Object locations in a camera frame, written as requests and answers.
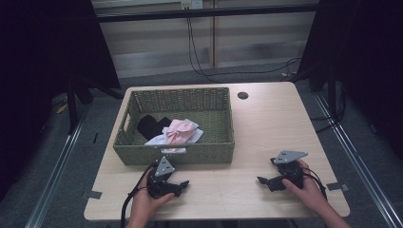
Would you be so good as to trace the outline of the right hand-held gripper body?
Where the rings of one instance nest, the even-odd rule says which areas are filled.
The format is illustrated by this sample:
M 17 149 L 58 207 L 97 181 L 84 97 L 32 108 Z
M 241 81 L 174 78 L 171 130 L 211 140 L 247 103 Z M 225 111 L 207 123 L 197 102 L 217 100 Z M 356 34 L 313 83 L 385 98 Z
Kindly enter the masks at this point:
M 307 152 L 282 150 L 275 158 L 271 158 L 270 161 L 277 167 L 281 182 L 283 179 L 287 179 L 294 185 L 302 188 L 303 171 L 297 160 L 307 155 Z

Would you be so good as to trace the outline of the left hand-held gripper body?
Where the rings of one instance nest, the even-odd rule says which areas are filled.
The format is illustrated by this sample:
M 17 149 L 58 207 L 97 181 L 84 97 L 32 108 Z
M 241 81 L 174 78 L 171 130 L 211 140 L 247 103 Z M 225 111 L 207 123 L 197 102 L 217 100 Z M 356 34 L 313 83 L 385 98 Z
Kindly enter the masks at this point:
M 161 198 L 179 189 L 177 184 L 168 183 L 168 179 L 175 172 L 175 167 L 163 156 L 156 162 L 147 178 L 147 191 L 153 199 Z

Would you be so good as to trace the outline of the person's left hand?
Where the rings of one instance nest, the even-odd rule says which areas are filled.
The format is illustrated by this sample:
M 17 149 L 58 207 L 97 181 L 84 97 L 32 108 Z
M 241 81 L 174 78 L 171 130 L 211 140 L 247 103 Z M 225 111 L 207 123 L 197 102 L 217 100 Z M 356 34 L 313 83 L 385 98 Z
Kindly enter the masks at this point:
M 174 198 L 174 194 L 169 193 L 159 199 L 153 199 L 149 196 L 146 186 L 147 178 L 144 178 L 139 184 L 140 190 L 133 197 L 129 220 L 150 220 L 161 206 Z

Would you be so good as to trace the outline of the person's right hand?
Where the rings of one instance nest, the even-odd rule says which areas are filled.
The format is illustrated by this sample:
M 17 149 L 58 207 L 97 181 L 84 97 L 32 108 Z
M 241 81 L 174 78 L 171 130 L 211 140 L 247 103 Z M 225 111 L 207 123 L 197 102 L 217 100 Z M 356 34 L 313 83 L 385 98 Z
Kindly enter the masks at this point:
M 302 167 L 304 173 L 302 179 L 303 187 L 298 188 L 287 179 L 283 179 L 282 183 L 289 191 L 295 194 L 307 208 L 319 216 L 329 209 L 329 203 L 323 197 L 317 183 L 313 180 L 311 172 L 309 171 L 309 165 L 301 159 L 298 159 L 297 162 Z

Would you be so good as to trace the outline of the white cloth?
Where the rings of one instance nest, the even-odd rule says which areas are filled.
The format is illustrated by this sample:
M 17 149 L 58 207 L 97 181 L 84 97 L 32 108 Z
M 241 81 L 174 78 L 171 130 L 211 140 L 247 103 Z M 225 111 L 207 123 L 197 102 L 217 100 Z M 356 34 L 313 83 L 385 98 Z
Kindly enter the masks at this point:
M 165 145 L 165 135 L 164 135 L 164 129 L 163 133 L 159 136 L 154 137 L 150 141 L 146 142 L 145 145 Z

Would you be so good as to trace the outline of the pink cloth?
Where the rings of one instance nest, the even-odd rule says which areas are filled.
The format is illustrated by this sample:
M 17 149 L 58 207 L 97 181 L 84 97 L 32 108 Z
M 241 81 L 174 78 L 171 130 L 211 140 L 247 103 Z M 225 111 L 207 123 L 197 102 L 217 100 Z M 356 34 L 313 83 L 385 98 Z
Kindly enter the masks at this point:
M 169 127 L 164 129 L 166 144 L 195 143 L 201 136 L 199 125 L 190 120 L 173 120 Z

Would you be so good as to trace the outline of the black cloth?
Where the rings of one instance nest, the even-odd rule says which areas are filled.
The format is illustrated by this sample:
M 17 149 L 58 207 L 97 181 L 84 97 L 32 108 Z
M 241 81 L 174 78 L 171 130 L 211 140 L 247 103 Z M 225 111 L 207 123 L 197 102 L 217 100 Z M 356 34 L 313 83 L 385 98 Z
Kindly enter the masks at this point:
M 166 117 L 163 117 L 157 122 L 151 115 L 146 115 L 139 120 L 137 130 L 142 136 L 150 141 L 154 137 L 161 135 L 163 129 L 169 127 L 171 123 L 172 121 Z

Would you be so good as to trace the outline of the green woven basket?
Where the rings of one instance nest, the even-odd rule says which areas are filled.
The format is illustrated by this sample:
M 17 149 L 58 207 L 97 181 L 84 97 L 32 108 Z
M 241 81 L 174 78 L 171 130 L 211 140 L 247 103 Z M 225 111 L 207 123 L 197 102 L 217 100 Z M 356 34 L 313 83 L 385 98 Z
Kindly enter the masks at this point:
M 190 120 L 199 125 L 194 143 L 150 144 L 138 130 L 145 116 Z M 165 156 L 174 164 L 229 163 L 235 141 L 227 87 L 134 90 L 115 137 L 113 148 L 126 165 L 146 165 Z

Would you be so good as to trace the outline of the black metal stand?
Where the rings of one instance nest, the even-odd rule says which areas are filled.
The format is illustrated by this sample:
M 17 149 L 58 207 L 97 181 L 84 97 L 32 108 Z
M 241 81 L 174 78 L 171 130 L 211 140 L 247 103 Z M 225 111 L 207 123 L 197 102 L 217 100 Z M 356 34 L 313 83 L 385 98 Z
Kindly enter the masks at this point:
M 123 94 L 114 91 L 112 88 L 106 87 L 90 80 L 86 77 L 70 77 L 67 81 L 67 107 L 69 115 L 69 134 L 77 128 L 79 118 L 77 114 L 76 99 L 79 99 L 84 105 L 93 102 L 93 96 L 90 92 L 92 88 L 98 89 L 106 95 L 115 99 L 122 99 Z
M 335 68 L 332 65 L 321 64 L 309 79 L 309 85 L 314 92 L 319 92 L 323 87 L 327 86 L 329 119 L 339 123 L 345 114 L 346 94 L 343 88 L 337 90 Z

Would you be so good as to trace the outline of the black curtain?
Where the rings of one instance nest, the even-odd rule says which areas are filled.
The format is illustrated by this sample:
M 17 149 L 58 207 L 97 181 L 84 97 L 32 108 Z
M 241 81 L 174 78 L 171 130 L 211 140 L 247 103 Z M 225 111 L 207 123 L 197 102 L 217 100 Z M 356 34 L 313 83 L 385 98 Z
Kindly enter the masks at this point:
M 298 73 L 341 82 L 403 159 L 403 0 L 319 0 Z
M 0 200 L 31 159 L 59 93 L 120 86 L 91 0 L 0 0 Z

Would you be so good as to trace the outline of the black metal bar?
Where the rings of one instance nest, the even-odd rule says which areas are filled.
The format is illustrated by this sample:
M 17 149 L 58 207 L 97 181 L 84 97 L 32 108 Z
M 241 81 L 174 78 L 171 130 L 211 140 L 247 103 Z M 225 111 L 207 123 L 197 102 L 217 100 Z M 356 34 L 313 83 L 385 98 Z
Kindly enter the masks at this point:
M 248 7 L 248 8 L 223 8 L 223 9 L 181 9 L 181 10 L 142 12 L 142 13 L 101 14 L 96 16 L 94 20 L 97 21 L 98 23 L 114 23 L 114 22 L 126 22 L 126 21 L 201 18 L 201 17 L 214 17 L 214 16 L 238 16 L 238 15 L 255 15 L 255 14 L 311 12 L 311 11 L 317 11 L 318 9 L 319 4 L 265 6 L 265 7 Z

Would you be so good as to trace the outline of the aluminium floor rail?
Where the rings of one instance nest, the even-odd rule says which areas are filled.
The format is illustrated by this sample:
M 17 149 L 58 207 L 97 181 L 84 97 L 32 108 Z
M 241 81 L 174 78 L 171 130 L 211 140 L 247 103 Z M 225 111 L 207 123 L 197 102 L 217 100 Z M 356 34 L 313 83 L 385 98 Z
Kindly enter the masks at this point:
M 399 217 L 393 204 L 375 180 L 368 166 L 360 157 L 358 151 L 356 150 L 353 142 L 344 130 L 342 124 L 337 122 L 331 116 L 330 105 L 320 94 L 316 94 L 315 98 L 317 100 L 318 106 L 324 114 L 325 120 L 330 124 L 330 127 L 341 143 L 344 152 L 348 156 L 350 162 L 355 168 L 355 171 L 357 172 L 358 176 L 369 192 L 371 198 L 373 199 L 374 204 L 376 205 L 382 217 L 385 219 L 388 226 L 390 228 L 403 228 L 403 219 Z
M 61 151 L 61 154 L 55 163 L 55 166 L 51 172 L 48 182 L 40 196 L 40 199 L 36 202 L 33 211 L 31 212 L 29 219 L 25 225 L 25 228 L 41 228 L 51 202 L 55 196 L 56 190 L 61 181 L 62 175 L 66 169 L 69 157 L 76 145 L 76 142 L 81 134 L 83 128 L 84 118 L 87 116 L 90 110 L 90 104 L 85 104 L 83 111 L 80 114 L 79 121 L 73 128 L 72 132 L 68 134 L 67 140 Z

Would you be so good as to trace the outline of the white wall socket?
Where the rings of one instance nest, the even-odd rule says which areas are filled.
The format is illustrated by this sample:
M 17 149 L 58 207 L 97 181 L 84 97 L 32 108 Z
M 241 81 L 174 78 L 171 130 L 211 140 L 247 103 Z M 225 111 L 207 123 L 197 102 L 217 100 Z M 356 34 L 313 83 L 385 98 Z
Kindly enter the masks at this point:
M 202 10 L 203 1 L 202 0 L 182 0 L 181 8 L 183 10 Z

